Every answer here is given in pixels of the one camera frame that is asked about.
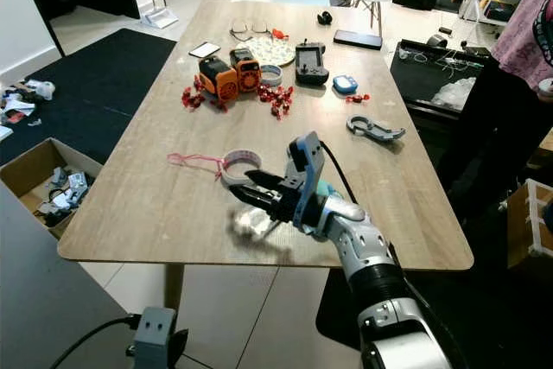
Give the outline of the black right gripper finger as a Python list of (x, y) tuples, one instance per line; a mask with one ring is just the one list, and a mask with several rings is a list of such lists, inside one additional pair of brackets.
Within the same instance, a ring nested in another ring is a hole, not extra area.
[(279, 175), (264, 170), (249, 170), (245, 172), (246, 178), (251, 182), (251, 187), (257, 191), (283, 193), (283, 178)]
[(252, 207), (259, 207), (265, 213), (273, 214), (279, 211), (281, 195), (268, 190), (268, 188), (232, 186), (232, 194), (241, 202)]

